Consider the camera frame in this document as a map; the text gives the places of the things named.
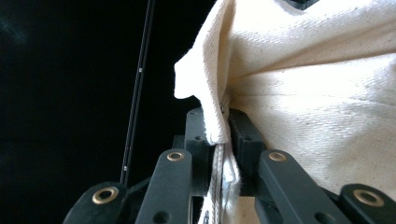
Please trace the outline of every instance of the white cloth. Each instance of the white cloth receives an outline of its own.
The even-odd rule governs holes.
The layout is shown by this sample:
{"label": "white cloth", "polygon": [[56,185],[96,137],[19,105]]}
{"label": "white cloth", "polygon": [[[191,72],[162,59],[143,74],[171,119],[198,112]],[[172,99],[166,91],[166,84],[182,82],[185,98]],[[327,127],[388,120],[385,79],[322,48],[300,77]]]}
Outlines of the white cloth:
{"label": "white cloth", "polygon": [[175,69],[175,96],[201,101],[210,144],[229,142],[227,111],[237,108],[323,188],[362,183],[396,199],[396,1],[301,11],[219,0]]}

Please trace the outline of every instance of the metal grommet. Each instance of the metal grommet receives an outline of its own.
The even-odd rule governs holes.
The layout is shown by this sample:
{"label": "metal grommet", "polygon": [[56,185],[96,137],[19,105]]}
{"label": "metal grommet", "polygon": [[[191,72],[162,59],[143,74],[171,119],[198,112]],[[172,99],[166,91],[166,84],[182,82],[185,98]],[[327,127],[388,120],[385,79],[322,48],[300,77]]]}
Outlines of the metal grommet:
{"label": "metal grommet", "polygon": [[384,206],[384,200],[376,193],[366,190],[366,189],[354,189],[353,195],[359,200],[361,203],[365,203],[372,207],[382,207]]}
{"label": "metal grommet", "polygon": [[271,152],[268,157],[273,161],[285,161],[286,156],[280,152]]}
{"label": "metal grommet", "polygon": [[167,156],[169,161],[181,161],[184,159],[184,154],[181,152],[171,152]]}
{"label": "metal grommet", "polygon": [[117,198],[118,194],[119,190],[116,187],[99,189],[92,195],[92,201],[96,204],[109,203]]}

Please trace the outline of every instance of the black background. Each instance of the black background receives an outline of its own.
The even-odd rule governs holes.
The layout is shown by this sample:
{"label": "black background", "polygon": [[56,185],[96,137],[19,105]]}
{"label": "black background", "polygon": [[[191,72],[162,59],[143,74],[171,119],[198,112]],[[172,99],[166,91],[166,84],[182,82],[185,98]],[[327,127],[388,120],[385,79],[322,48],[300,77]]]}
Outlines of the black background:
{"label": "black background", "polygon": [[[61,223],[89,187],[119,181],[146,5],[0,1],[0,223]],[[174,64],[212,5],[157,1],[131,184],[199,106],[174,98]]]}

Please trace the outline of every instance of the thin black pole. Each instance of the thin black pole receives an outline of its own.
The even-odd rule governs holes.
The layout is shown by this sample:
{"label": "thin black pole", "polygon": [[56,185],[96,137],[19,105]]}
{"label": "thin black pole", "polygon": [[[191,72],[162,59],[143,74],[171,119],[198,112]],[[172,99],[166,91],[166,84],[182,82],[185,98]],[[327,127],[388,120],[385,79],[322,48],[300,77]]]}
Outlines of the thin black pole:
{"label": "thin black pole", "polygon": [[139,61],[137,64],[136,78],[134,80],[134,95],[132,98],[131,113],[129,115],[128,132],[126,134],[125,150],[122,160],[121,184],[128,186],[131,168],[132,152],[134,148],[134,135],[136,132],[137,114],[139,111],[140,97],[142,94],[143,77],[145,74],[146,60],[149,50],[149,35],[154,15],[155,0],[148,0],[145,25],[143,29],[142,44],[140,46]]}

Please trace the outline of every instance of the black rod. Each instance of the black rod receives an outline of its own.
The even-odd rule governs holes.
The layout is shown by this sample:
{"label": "black rod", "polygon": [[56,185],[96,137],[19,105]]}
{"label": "black rod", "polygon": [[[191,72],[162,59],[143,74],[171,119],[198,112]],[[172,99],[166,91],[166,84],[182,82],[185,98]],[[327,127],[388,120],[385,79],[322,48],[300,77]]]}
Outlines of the black rod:
{"label": "black rod", "polygon": [[145,25],[143,29],[142,44],[140,46],[139,61],[137,64],[136,77],[134,80],[134,95],[132,98],[131,113],[129,115],[128,132],[126,134],[125,150],[122,160],[121,184],[128,186],[129,173],[131,168],[132,152],[134,148],[134,136],[136,132],[137,114],[139,111],[140,97],[142,94],[143,77],[145,74],[146,60],[149,50],[149,36],[152,19],[154,15],[155,0],[148,0]]}

